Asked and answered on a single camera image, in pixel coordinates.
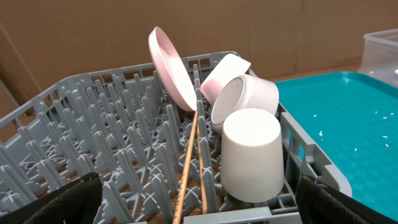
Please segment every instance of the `clear plastic container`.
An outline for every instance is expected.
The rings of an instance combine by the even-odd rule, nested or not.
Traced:
[[[366,34],[358,72],[398,87],[398,29]]]

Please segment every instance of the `dish rack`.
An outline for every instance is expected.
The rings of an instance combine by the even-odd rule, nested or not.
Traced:
[[[200,83],[226,55],[182,58],[195,86],[203,182],[209,214],[201,214],[197,142],[183,206],[184,223],[301,223],[295,187],[312,175],[346,194],[345,177],[300,125],[279,107],[285,182],[264,203],[245,203],[220,183],[221,139]],[[21,116],[33,111],[24,126]],[[177,108],[153,63],[74,75],[57,82],[0,120],[18,133],[0,142],[0,216],[89,172],[103,181],[94,223],[171,223],[193,116]],[[299,156],[304,150],[303,159]]]

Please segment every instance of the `brown cardboard wall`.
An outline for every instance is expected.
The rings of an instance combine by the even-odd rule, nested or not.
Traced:
[[[260,77],[349,65],[360,61],[364,34],[398,27],[397,8],[395,0],[3,0],[1,78],[22,103],[69,75],[150,62],[155,26],[182,57],[235,50]]]
[[[2,81],[0,81],[0,118],[11,113],[13,110],[18,108],[18,104],[15,99],[8,92],[8,89],[4,86]]]

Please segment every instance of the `white bowl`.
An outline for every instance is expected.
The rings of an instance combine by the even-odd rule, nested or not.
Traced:
[[[221,143],[221,183],[244,202],[265,202],[280,192],[284,162],[274,114],[250,108],[228,116]]]
[[[276,114],[279,91],[275,83],[251,75],[240,75],[231,80],[218,96],[211,111],[211,124],[223,133],[223,123],[231,113],[245,108],[259,108]]]
[[[214,104],[223,88],[238,75],[244,74],[250,67],[250,62],[234,54],[225,57],[214,68],[201,84],[200,91],[211,105]]]

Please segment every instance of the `white ceramic cup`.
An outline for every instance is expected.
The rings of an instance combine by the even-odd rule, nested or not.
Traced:
[[[251,75],[240,75],[223,89],[211,111],[211,125],[223,133],[223,123],[231,113],[244,108],[259,108],[276,114],[279,91],[275,83]]]
[[[284,184],[280,124],[260,109],[243,109],[229,115],[221,143],[221,184],[244,202],[265,202]]]
[[[200,91],[207,101],[213,105],[224,86],[232,79],[244,74],[249,69],[250,64],[250,62],[234,54],[225,55],[201,84]]]

